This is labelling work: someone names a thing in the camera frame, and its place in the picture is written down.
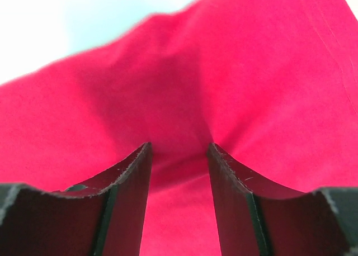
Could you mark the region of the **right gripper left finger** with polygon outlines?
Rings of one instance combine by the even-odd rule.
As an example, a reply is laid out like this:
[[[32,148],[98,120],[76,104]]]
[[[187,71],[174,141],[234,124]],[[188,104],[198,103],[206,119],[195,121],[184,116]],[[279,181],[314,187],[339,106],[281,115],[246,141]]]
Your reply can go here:
[[[2,255],[138,255],[152,146],[65,191],[1,184]]]

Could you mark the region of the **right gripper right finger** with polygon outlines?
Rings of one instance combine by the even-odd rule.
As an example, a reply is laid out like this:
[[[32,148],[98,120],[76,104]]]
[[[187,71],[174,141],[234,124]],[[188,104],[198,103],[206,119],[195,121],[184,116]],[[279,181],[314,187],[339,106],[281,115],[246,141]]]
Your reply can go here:
[[[296,191],[214,143],[208,162],[222,255],[357,254],[357,188]]]

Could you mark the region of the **magenta t shirt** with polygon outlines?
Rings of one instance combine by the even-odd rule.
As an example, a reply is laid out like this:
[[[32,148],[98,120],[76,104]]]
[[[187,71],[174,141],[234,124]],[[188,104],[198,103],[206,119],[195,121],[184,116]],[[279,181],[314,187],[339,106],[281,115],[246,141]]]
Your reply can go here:
[[[1,181],[65,189],[153,145],[141,255],[219,255],[214,142],[300,191],[357,185],[346,0],[198,0],[1,86]]]

